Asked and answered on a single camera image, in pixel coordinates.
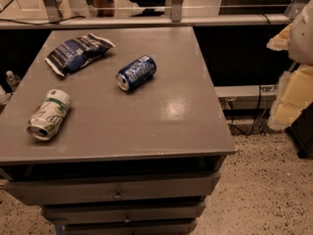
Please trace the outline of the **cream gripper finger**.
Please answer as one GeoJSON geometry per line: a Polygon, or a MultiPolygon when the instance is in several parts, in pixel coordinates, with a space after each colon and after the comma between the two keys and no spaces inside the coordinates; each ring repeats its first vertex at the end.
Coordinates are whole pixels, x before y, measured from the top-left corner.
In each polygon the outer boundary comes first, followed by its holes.
{"type": "Polygon", "coordinates": [[[273,130],[284,130],[312,103],[313,67],[301,64],[293,72],[285,71],[279,79],[267,125],[273,130]]]}
{"type": "Polygon", "coordinates": [[[266,47],[274,51],[287,51],[289,49],[290,31],[291,23],[272,37],[266,44],[266,47]]]}

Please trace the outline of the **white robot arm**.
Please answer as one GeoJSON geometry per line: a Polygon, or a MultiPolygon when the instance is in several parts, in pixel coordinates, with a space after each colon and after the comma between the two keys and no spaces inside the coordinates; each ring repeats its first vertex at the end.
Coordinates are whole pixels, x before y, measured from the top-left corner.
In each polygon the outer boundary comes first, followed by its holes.
{"type": "Polygon", "coordinates": [[[276,100],[267,121],[271,129],[284,130],[313,103],[313,0],[269,40],[267,48],[286,50],[289,58],[299,64],[297,70],[284,71],[279,78],[276,100]]]}

